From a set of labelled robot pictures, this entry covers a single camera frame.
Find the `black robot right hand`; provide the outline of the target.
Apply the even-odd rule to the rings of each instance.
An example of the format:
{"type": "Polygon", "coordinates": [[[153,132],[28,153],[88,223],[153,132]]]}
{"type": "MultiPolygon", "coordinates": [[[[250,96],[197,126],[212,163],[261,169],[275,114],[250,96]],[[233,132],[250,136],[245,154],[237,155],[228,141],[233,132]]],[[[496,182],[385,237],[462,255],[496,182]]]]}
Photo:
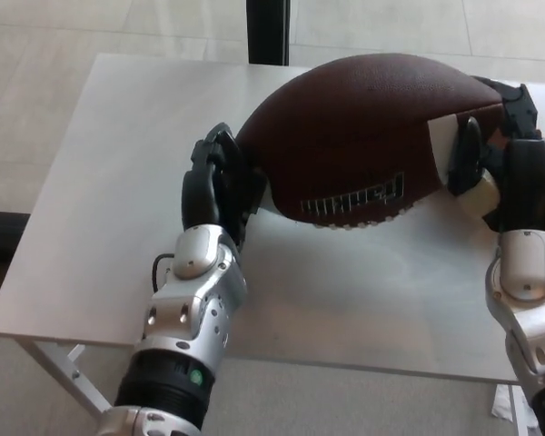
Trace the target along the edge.
{"type": "Polygon", "coordinates": [[[454,196],[472,193],[487,172],[496,183],[499,201],[482,212],[491,230],[545,231],[545,139],[537,128],[538,111],[528,87],[513,87],[478,76],[477,81],[500,95],[503,148],[482,139],[474,117],[459,128],[452,148],[447,188],[454,196]]]}

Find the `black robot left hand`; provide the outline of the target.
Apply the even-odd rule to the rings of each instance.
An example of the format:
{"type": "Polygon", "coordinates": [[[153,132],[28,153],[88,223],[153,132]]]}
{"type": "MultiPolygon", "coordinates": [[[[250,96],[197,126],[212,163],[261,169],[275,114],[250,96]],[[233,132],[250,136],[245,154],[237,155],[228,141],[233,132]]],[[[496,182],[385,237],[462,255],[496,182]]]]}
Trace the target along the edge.
{"type": "Polygon", "coordinates": [[[218,225],[242,249],[248,220],[263,198],[266,177],[249,165],[225,123],[196,142],[191,161],[192,168],[183,177],[183,228],[218,225]]]}

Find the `bare person hand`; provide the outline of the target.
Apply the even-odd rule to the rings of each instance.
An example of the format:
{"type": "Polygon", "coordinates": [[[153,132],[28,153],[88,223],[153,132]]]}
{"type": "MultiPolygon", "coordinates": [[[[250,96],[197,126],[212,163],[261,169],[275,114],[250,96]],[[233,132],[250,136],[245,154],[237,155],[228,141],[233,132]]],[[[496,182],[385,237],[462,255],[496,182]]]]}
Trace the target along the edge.
{"type": "Polygon", "coordinates": [[[500,191],[493,177],[485,173],[475,186],[459,195],[457,201],[466,213],[482,218],[498,207],[500,191]]]}

